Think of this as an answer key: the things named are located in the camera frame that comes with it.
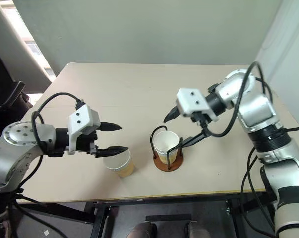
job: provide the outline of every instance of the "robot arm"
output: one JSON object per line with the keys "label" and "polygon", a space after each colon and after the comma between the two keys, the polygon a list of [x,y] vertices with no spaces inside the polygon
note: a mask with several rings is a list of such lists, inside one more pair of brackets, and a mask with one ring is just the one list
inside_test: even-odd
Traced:
{"label": "robot arm", "polygon": [[[202,127],[202,132],[186,139],[184,147],[193,145],[211,133],[207,126],[216,122],[218,115],[237,104],[246,70],[231,72],[220,84],[209,88],[204,97],[198,89],[181,88],[177,93],[176,107],[164,122],[179,115],[190,117]],[[237,116],[243,129],[252,140],[257,156],[264,164],[261,176],[266,189],[276,195],[275,234],[283,237],[299,237],[299,148],[283,128],[270,102],[256,87],[256,78],[250,74],[244,87]]]}
{"label": "robot arm", "polygon": [[67,150],[70,155],[75,151],[84,151],[95,157],[105,157],[128,149],[122,146],[99,149],[94,145],[97,140],[95,130],[114,131],[121,127],[100,122],[98,113],[86,104],[69,116],[68,128],[55,129],[47,124],[36,124],[36,128],[45,151],[36,142],[34,129],[29,121],[13,123],[3,131],[0,137],[0,193],[14,192],[29,164],[38,156],[47,154],[61,157]]}

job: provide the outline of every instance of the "white wall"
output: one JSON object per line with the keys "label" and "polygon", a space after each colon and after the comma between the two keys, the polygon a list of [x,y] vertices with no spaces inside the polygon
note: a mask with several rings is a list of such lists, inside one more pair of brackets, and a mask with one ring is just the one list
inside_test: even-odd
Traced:
{"label": "white wall", "polygon": [[50,66],[248,64],[280,0],[14,0]]}
{"label": "white wall", "polygon": [[283,2],[257,60],[299,123],[299,0]]}

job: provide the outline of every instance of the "black wire cup holder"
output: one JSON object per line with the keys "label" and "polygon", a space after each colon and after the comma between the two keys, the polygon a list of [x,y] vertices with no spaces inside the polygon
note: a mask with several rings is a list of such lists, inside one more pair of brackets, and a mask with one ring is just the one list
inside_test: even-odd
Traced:
{"label": "black wire cup holder", "polygon": [[[166,126],[161,125],[161,126],[157,127],[156,129],[154,129],[154,131],[150,135],[150,145],[151,145],[151,149],[153,151],[154,164],[156,165],[157,168],[159,168],[162,171],[166,171],[166,172],[173,171],[173,170],[176,170],[177,168],[179,168],[180,165],[183,163],[183,152],[182,152],[183,138],[182,137],[180,138],[178,145],[176,145],[175,147],[173,147],[173,148],[171,148],[167,151],[167,164],[164,164],[159,159],[158,153],[155,150],[155,147],[153,145],[153,136],[156,133],[156,131],[161,129],[161,128],[164,128],[165,130],[168,130]],[[174,162],[170,163],[169,154],[170,154],[170,152],[172,152],[176,149],[178,149],[176,159],[175,159]]]}

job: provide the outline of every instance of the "black chair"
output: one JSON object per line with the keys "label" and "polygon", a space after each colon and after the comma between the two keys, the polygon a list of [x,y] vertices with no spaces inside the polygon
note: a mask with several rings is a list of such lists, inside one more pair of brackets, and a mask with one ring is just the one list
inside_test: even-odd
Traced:
{"label": "black chair", "polygon": [[0,130],[9,124],[20,121],[32,105],[23,92],[25,84],[15,82],[0,59]]}

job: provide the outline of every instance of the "paper cup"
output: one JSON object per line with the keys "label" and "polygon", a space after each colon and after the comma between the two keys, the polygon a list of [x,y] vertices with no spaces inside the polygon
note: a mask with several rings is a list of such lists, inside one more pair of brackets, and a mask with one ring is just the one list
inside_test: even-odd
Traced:
{"label": "paper cup", "polygon": [[[153,144],[160,160],[167,164],[167,151],[179,143],[179,137],[177,134],[173,133],[172,131],[165,130],[159,132],[153,140]],[[178,149],[171,151],[169,153],[169,162],[172,163],[176,160]]]}
{"label": "paper cup", "polygon": [[134,163],[130,157],[130,151],[126,150],[118,155],[104,157],[103,163],[109,170],[121,177],[126,177],[134,171]]}

